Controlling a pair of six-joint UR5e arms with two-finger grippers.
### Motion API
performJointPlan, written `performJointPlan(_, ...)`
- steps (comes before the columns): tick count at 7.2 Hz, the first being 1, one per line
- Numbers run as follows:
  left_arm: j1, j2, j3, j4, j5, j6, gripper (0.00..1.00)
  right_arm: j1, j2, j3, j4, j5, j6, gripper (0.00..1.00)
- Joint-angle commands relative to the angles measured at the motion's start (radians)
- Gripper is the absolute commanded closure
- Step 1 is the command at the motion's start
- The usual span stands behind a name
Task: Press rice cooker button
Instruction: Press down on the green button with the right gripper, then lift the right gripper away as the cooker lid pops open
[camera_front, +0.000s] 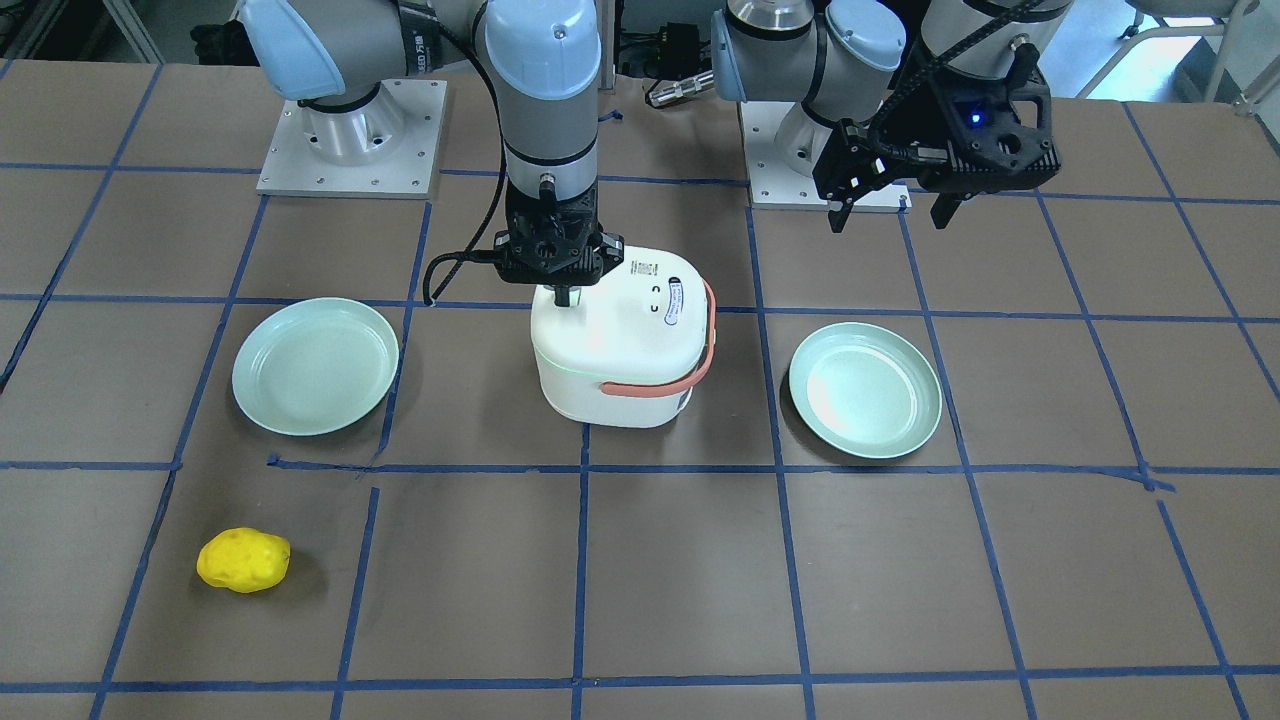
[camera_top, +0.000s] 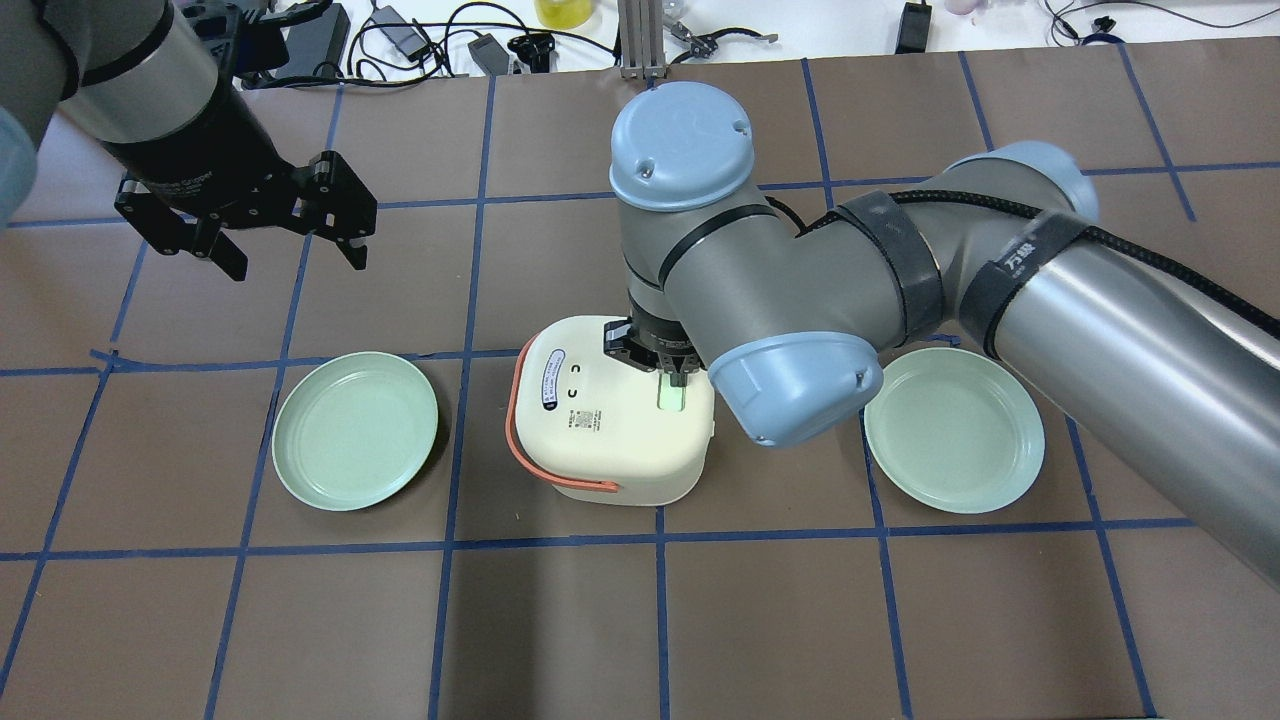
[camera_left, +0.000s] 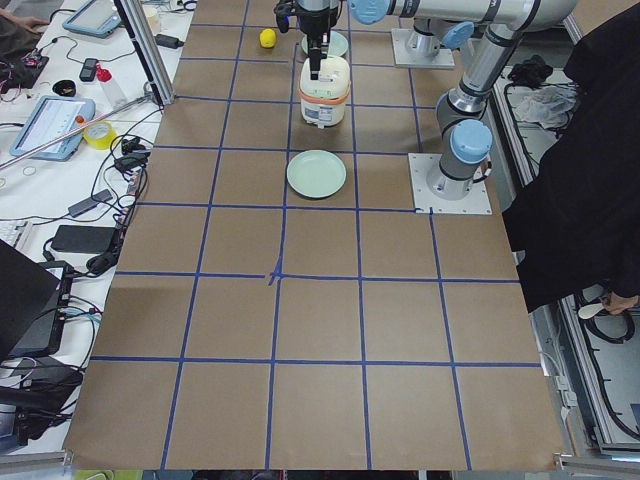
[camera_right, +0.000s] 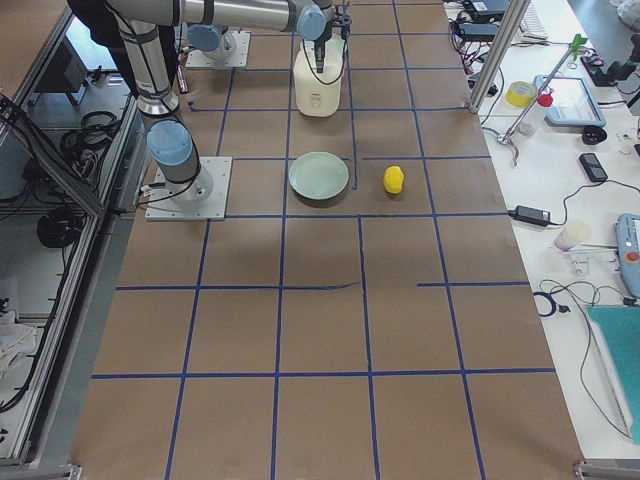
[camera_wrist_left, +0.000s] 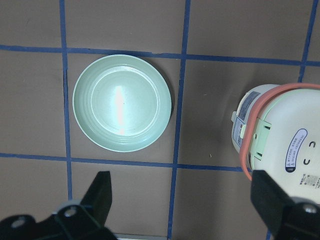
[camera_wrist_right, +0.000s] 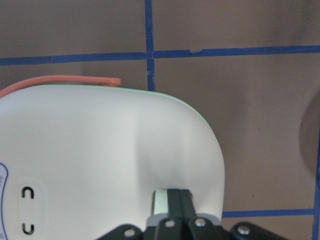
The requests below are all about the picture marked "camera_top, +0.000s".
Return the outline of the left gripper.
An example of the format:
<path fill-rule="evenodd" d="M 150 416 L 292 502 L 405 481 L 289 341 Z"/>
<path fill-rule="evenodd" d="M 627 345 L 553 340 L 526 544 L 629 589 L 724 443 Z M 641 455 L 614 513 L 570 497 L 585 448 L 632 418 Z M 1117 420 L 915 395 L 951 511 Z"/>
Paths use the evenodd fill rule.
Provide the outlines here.
<path fill-rule="evenodd" d="M 215 88 L 178 131 L 141 142 L 102 142 L 134 179 L 123 179 L 114 208 L 163 256 L 187 252 L 236 282 L 248 259 L 216 220 L 232 229 L 280 227 L 335 245 L 357 272 L 376 232 L 378 201 L 353 167 L 326 150 L 293 167 L 234 88 Z"/>

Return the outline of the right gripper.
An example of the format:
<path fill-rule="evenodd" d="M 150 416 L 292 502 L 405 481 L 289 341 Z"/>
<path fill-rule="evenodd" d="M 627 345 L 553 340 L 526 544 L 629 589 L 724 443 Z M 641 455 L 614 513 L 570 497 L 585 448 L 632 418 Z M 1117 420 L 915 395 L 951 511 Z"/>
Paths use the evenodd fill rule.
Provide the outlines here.
<path fill-rule="evenodd" d="M 640 372 L 668 374 L 672 388 L 687 387 L 692 373 L 705 369 L 684 325 L 662 318 L 626 316 L 607 322 L 602 351 Z"/>

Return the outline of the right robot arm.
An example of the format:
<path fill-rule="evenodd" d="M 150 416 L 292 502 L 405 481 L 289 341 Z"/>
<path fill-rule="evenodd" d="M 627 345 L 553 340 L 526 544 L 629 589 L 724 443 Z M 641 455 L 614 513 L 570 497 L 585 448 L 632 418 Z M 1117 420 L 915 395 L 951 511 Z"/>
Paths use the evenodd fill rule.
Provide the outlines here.
<path fill-rule="evenodd" d="M 671 82 L 611 133 L 630 314 L 604 354 L 705 372 L 759 445 L 865 407 L 879 352 L 960 324 L 1277 583 L 1277 319 L 1097 223 L 1094 187 L 1044 142 L 954 163 L 831 208 L 797 234 L 753 183 L 727 92 Z"/>

